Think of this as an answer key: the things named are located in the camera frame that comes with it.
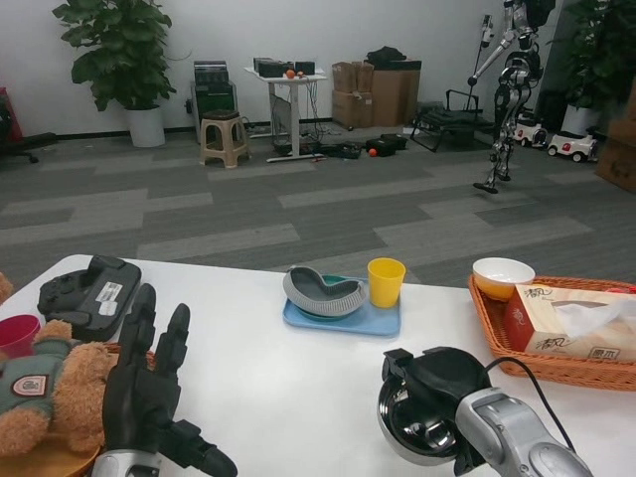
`white table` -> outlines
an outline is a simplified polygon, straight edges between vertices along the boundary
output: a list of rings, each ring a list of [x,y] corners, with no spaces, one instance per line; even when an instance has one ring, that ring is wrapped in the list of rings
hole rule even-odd
[[[60,261],[0,306],[0,320],[39,315],[40,286],[85,268],[90,257]],[[246,477],[421,477],[453,475],[451,464],[422,468],[398,457],[376,420],[383,352],[414,354],[455,346],[492,360],[467,290],[405,285],[396,338],[293,328],[282,321],[282,274],[129,260],[157,290],[158,339],[175,307],[190,306],[188,355],[176,418],[203,429]],[[499,370],[492,382],[556,427],[527,379]],[[595,477],[633,475],[636,395],[542,382],[556,414]],[[164,460],[161,477],[202,474]],[[495,476],[488,466],[469,474]]]
[[[267,159],[267,162],[281,162],[281,161],[295,161],[298,159],[310,159],[315,157],[321,157],[321,154],[300,154],[300,109],[298,106],[298,87],[300,85],[308,85],[313,82],[326,80],[327,77],[324,76],[324,71],[317,69],[316,75],[307,75],[303,78],[294,78],[289,79],[288,77],[280,77],[280,78],[263,78],[259,75],[253,67],[246,67],[245,71],[251,73],[259,80],[267,83],[269,88],[269,110],[272,114],[276,114],[276,103],[278,101],[287,102],[285,99],[276,96],[276,85],[284,84],[289,86],[289,107],[290,107],[290,115],[289,118],[289,131],[287,131],[291,137],[291,155],[290,156],[282,156],[282,157],[272,157]]]

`tissue box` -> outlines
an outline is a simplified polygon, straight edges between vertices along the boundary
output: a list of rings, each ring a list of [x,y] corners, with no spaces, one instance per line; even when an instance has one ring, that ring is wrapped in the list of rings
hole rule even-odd
[[[636,301],[624,293],[517,285],[506,309],[504,329],[515,351],[636,362],[636,333],[623,320],[571,338],[556,309],[569,303],[593,308],[624,299]]]

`gray carpet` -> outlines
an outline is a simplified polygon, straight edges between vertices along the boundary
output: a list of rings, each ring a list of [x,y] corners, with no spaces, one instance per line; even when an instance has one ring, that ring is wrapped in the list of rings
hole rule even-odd
[[[354,131],[332,141],[364,138]],[[471,187],[485,151],[267,164],[270,145],[234,170],[198,163],[192,134],[138,150],[128,138],[65,141],[40,164],[0,160],[0,270],[18,287],[64,256],[365,275],[388,255],[407,280],[465,286],[478,257],[502,255],[538,273],[636,281],[636,196],[545,152],[518,148],[513,181]]]

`robot finger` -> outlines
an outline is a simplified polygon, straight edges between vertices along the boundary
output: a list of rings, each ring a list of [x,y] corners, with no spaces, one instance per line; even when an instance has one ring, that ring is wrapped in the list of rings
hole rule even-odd
[[[183,365],[188,347],[190,308],[181,303],[170,319],[168,330],[162,333],[157,345],[155,373],[177,381],[177,371]]]
[[[155,337],[155,289],[145,283],[139,289],[132,304],[130,313],[126,315],[119,335],[119,361],[117,366],[136,364],[146,368],[146,352],[152,346]]]

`teddy bear ear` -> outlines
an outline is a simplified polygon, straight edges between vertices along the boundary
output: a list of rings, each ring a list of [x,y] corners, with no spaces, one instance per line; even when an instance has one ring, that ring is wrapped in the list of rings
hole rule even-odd
[[[41,341],[57,338],[62,340],[70,340],[73,335],[73,329],[71,323],[66,323],[60,320],[52,320],[38,332],[33,339],[34,343],[40,343]]]

